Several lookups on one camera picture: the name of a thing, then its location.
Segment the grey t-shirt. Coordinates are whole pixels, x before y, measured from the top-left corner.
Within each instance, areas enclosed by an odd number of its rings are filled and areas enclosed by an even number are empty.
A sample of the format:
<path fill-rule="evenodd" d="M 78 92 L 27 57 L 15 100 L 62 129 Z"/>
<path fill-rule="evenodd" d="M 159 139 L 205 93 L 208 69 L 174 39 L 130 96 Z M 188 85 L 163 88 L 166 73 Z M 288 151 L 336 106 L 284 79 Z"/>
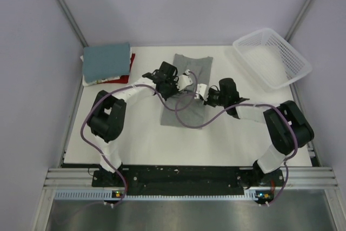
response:
<path fill-rule="evenodd" d="M 192 78 L 193 85 L 187 87 L 182 94 L 177 94 L 165 102 L 172 110 L 163 109 L 160 125 L 182 127 L 176 116 L 179 116 L 181 121 L 189 126 L 200 126 L 204 123 L 205 106 L 203 102 L 186 94 L 193 92 L 197 83 L 209 84 L 212 62 L 213 58 L 209 56 L 194 59 L 175 54 L 173 66 L 177 68 L 178 74 L 181 75 L 186 70 L 191 70 L 197 77 Z"/>

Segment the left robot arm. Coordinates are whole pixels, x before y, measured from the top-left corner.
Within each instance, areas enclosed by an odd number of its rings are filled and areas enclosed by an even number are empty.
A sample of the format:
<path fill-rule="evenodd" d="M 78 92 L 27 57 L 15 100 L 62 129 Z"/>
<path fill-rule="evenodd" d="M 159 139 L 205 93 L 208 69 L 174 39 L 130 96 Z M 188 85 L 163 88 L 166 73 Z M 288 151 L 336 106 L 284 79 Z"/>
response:
<path fill-rule="evenodd" d="M 122 164 L 119 146 L 115 140 L 123 131 L 126 110 L 150 96 L 167 100 L 179 93 L 178 82 L 178 69 L 162 62 L 159 69 L 143 74 L 129 86 L 111 92 L 102 90 L 97 94 L 82 124 L 81 137 L 100 153 L 100 165 L 106 170 L 104 179 L 109 185 L 116 186 L 123 178 L 119 170 Z"/>

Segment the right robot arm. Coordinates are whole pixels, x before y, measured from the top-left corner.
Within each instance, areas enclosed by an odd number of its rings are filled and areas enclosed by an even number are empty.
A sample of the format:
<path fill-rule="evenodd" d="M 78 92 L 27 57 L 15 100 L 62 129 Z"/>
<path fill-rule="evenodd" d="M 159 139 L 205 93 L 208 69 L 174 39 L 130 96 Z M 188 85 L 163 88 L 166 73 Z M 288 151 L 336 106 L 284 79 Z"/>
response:
<path fill-rule="evenodd" d="M 246 187 L 267 184 L 281 164 L 293 158 L 299 148 L 315 137 L 311 125 L 294 101 L 288 100 L 278 106 L 256 103 L 240 97 L 232 78 L 220 80 L 218 88 L 210 87 L 203 100 L 205 105 L 223 107 L 229 116 L 236 119 L 251 120 L 267 127 L 271 145 L 253 163 L 251 173 L 243 178 Z"/>

